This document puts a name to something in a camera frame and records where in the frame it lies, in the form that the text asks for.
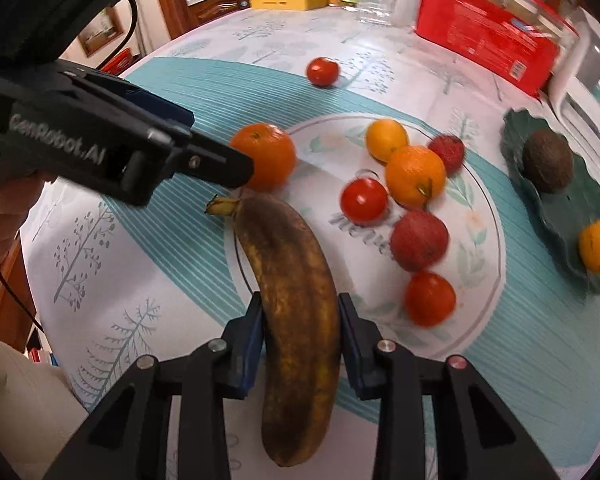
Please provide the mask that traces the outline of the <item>person left hand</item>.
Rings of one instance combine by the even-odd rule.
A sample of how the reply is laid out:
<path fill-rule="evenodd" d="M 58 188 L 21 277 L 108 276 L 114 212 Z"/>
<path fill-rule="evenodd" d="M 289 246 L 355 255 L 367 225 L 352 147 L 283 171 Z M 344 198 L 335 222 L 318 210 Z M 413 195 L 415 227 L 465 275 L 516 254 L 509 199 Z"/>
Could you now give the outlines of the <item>person left hand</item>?
<path fill-rule="evenodd" d="M 54 182 L 54 174 L 35 172 L 0 186 L 0 259 L 9 252 L 30 209 L 40 198 L 44 185 Z"/>

